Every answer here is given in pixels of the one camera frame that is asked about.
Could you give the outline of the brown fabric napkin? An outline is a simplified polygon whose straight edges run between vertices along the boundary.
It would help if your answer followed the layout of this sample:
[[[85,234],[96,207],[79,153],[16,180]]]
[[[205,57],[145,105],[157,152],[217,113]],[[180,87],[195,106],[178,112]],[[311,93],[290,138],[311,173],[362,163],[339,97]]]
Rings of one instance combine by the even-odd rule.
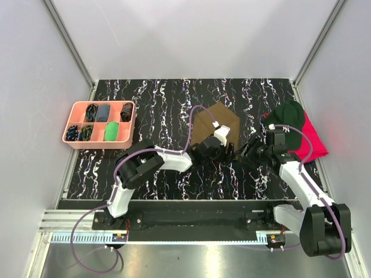
[[[196,114],[192,125],[190,146],[201,143],[208,136],[215,136],[225,147],[234,143],[234,152],[238,149],[241,120],[221,102],[217,102]]]

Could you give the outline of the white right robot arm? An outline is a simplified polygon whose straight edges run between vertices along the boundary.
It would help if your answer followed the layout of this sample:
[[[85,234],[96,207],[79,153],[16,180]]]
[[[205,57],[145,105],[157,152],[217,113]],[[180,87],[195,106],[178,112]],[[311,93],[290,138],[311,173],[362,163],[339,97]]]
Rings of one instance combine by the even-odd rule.
[[[268,166],[291,188],[302,207],[298,210],[288,203],[267,206],[263,222],[268,229],[288,228],[299,237],[309,257],[340,260],[352,247],[350,209],[329,197],[306,172],[303,160],[288,151],[285,129],[303,135],[292,126],[270,125],[265,141],[253,134],[235,157],[251,167]]]

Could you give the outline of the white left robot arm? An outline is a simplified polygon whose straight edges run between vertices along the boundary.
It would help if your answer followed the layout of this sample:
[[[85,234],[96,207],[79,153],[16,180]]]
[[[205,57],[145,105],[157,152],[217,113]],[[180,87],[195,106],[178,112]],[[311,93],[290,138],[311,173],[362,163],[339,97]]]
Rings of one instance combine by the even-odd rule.
[[[227,142],[231,129],[219,126],[217,122],[213,125],[216,128],[213,134],[182,151],[160,148],[148,139],[125,151],[114,169],[114,185],[107,201],[105,223],[112,229],[121,228],[134,191],[153,178],[157,171],[183,173],[205,161],[219,160],[227,150],[232,150],[233,145]]]

